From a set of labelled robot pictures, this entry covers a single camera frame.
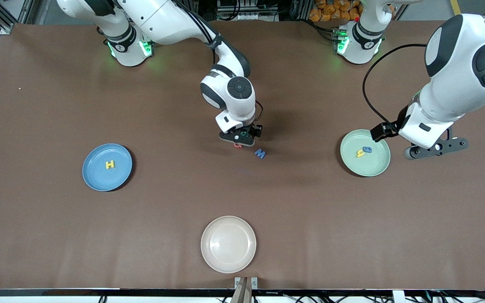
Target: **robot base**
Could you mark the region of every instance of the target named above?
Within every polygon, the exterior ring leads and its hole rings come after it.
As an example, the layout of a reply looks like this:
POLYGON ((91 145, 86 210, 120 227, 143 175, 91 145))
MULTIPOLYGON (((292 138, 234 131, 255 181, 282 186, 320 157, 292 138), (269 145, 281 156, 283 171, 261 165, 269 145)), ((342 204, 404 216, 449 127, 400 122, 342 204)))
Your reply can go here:
POLYGON ((404 150, 404 157, 409 160, 421 159, 431 156, 442 156, 444 154, 459 152, 469 146, 466 138, 451 138, 452 129, 447 129, 446 140, 439 139, 432 148, 425 149, 420 146, 411 146, 404 150))
POLYGON ((368 63, 373 56, 379 52, 379 46, 383 39, 379 39, 379 42, 373 43, 370 48, 365 49, 356 42, 353 38, 353 27, 356 25, 355 21, 350 21, 349 23, 333 29, 333 49, 336 54, 341 55, 348 60, 350 63, 354 64, 365 64, 368 63))
POLYGON ((262 125, 254 125, 254 123, 241 127, 238 129, 230 130, 227 134, 220 132, 220 139, 233 142, 235 144, 243 145, 243 146, 254 146, 255 137, 261 137, 261 130, 263 129, 262 125))

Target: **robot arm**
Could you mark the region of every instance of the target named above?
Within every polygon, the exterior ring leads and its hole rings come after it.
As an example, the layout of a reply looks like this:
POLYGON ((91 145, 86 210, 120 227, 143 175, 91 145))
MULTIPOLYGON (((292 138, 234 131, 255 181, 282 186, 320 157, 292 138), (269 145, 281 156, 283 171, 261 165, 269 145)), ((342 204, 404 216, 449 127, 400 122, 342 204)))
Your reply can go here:
POLYGON ((339 29, 344 35, 336 51, 351 63, 369 62, 379 51, 383 33, 392 19, 388 4, 412 4, 422 0, 361 0, 364 11, 360 20, 349 21, 339 29))
POLYGON ((114 56, 126 66, 131 65, 124 64, 120 58, 132 57, 133 65, 146 59, 143 52, 137 52, 143 41, 135 42, 136 37, 160 44, 174 44, 189 38, 201 40, 219 57, 218 63, 202 80, 200 89, 204 99, 222 111, 216 117, 222 131, 221 139, 252 146, 254 136, 260 136, 261 126, 253 124, 256 94, 247 78, 250 75, 248 59, 194 12, 172 0, 117 0, 115 3, 113 0, 58 0, 58 4, 71 17, 88 19, 98 25, 108 39, 114 56), (93 9, 97 6, 106 9, 93 9), (72 13, 69 13, 69 7, 74 8, 72 13), (129 24, 125 13, 135 25, 129 24), (112 19, 117 19, 117 22, 106 22, 112 19), (120 42, 115 44, 110 36, 114 31, 119 36, 130 31, 129 36, 133 37, 130 45, 135 44, 135 50, 120 46, 120 42))
MULTIPOLYGON (((485 105, 485 16, 462 14, 446 21, 429 40, 425 63, 430 82, 393 124, 415 146, 440 150, 435 144, 440 136, 485 105)), ((385 123, 371 132, 376 141, 395 135, 385 123)))

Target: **brown table surface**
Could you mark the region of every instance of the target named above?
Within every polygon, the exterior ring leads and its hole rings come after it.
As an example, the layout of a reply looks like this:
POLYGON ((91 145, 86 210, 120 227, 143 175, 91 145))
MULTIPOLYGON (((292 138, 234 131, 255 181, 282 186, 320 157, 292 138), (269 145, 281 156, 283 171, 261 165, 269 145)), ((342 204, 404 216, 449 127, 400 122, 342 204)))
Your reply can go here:
MULTIPOLYGON (((425 43, 439 24, 392 23, 381 53, 425 43)), ((0 38, 0 288, 213 288, 258 276, 263 288, 485 289, 485 107, 455 125, 467 150, 408 161, 408 142, 392 138, 387 171, 356 177, 338 147, 381 122, 362 99, 369 65, 335 56, 303 23, 214 26, 252 63, 265 107, 253 148, 218 139, 218 112, 200 94, 211 52, 197 40, 126 68, 94 27, 17 25, 0 38), (81 167, 108 142, 127 146, 136 170, 122 189, 96 192, 81 167), (221 215, 256 232, 256 256, 237 274, 200 252, 221 215)), ((423 56, 400 50, 370 75, 369 97, 390 119, 428 82, 423 56)))

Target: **floor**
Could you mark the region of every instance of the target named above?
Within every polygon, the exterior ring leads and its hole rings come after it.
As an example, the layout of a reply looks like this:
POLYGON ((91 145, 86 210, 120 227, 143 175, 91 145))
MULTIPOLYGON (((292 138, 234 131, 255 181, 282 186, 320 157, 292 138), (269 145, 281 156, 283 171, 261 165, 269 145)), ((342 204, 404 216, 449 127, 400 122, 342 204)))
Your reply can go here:
MULTIPOLYGON (((19 9, 24 0, 4 0, 3 5, 13 15, 19 14, 19 9)), ((462 12, 483 13, 485 1, 458 0, 462 12)), ((35 6, 35 23, 37 24, 90 24, 88 21, 73 19, 65 15, 55 0, 38 0, 35 6)), ((454 15, 450 0, 424 0, 420 3, 411 4, 401 20, 446 20, 454 15)))

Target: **wire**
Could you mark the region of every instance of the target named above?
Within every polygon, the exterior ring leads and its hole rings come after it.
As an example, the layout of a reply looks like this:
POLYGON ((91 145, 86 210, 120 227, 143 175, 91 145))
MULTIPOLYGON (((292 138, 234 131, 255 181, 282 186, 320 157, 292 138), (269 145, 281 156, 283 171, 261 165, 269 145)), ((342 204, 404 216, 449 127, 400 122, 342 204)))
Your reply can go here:
POLYGON ((325 36, 323 32, 327 32, 327 33, 332 33, 333 30, 332 29, 326 29, 324 27, 318 27, 317 25, 315 25, 315 23, 311 20, 306 20, 306 19, 294 19, 294 20, 291 20, 291 21, 301 21, 301 22, 304 22, 306 23, 307 25, 310 25, 312 27, 314 27, 314 29, 317 31, 317 33, 323 37, 325 40, 329 41, 329 42, 334 42, 334 40, 332 38, 329 38, 327 36, 325 36))
POLYGON ((341 301, 344 301, 344 299, 346 299, 347 297, 349 297, 349 296, 346 295, 345 297, 339 298, 338 301, 336 301, 336 303, 340 303, 341 301))
POLYGON ((273 22, 274 22, 274 20, 276 19, 276 16, 277 16, 279 13, 286 12, 286 11, 288 11, 289 9, 290 9, 290 8, 286 8, 285 10, 281 10, 281 11, 277 10, 277 13, 275 13, 275 14, 274 14, 274 17, 273 17, 273 22))
POLYGON ((239 15, 239 12, 241 12, 241 0, 237 0, 237 2, 235 2, 234 6, 233 6, 233 13, 231 13, 231 16, 229 16, 228 19, 223 19, 220 16, 217 16, 217 17, 218 17, 218 19, 223 20, 223 21, 231 21, 239 15))
POLYGON ((444 292, 444 291, 441 291, 441 292, 442 292, 443 294, 448 295, 449 297, 451 297, 451 298, 452 298, 452 300, 458 301, 458 303, 464 303, 463 301, 461 301, 460 299, 458 299, 458 298, 454 297, 453 295, 449 295, 449 294, 447 294, 447 293, 446 293, 446 292, 444 292))
POLYGON ((259 119, 261 119, 261 116, 263 115, 263 106, 261 105, 261 103, 259 103, 258 100, 256 100, 256 103, 259 105, 259 107, 261 107, 261 112, 259 112, 259 116, 254 119, 254 122, 259 121, 259 119))
POLYGON ((319 303, 311 295, 302 295, 300 298, 297 299, 297 301, 295 301, 295 303, 301 303, 302 298, 310 298, 312 301, 314 301, 314 303, 319 303))
POLYGON ((175 0, 175 2, 177 3, 177 6, 179 6, 182 10, 184 10, 186 12, 186 14, 190 17, 190 19, 192 19, 192 21, 194 21, 194 23, 197 25, 197 27, 200 29, 200 31, 202 31, 202 34, 207 39, 207 42, 211 43, 212 38, 211 38, 211 35, 209 34, 208 30, 205 28, 206 25, 204 25, 200 20, 198 20, 196 18, 196 16, 194 16, 194 14, 186 6, 184 6, 181 2, 179 2, 179 0, 175 0))
POLYGON ((415 303, 420 303, 419 300, 417 300, 415 297, 412 297, 412 299, 405 298, 407 301, 415 302, 415 303))
POLYGON ((394 48, 393 50, 390 50, 389 52, 384 54, 381 58, 377 59, 371 65, 371 67, 368 69, 368 72, 366 72, 364 79, 362 80, 362 96, 364 96, 364 100, 366 100, 366 103, 368 103, 368 106, 370 107, 370 109, 372 109, 372 111, 374 113, 376 113, 381 119, 383 119, 383 121, 385 121, 385 123, 387 125, 389 125, 389 127, 396 133, 398 132, 398 129, 396 129, 396 127, 393 126, 392 123, 388 119, 385 118, 385 116, 383 116, 381 113, 379 113, 379 111, 375 107, 373 107, 370 100, 368 100, 368 96, 366 95, 366 80, 368 79, 368 76, 370 75, 370 72, 373 70, 373 68, 376 67, 377 63, 381 62, 381 60, 385 59, 391 53, 396 52, 397 50, 401 50, 402 48, 411 48, 411 47, 414 47, 414 46, 419 47, 419 48, 425 48, 426 45, 427 44, 418 44, 418 43, 404 44, 402 46, 398 46, 397 48, 394 48))

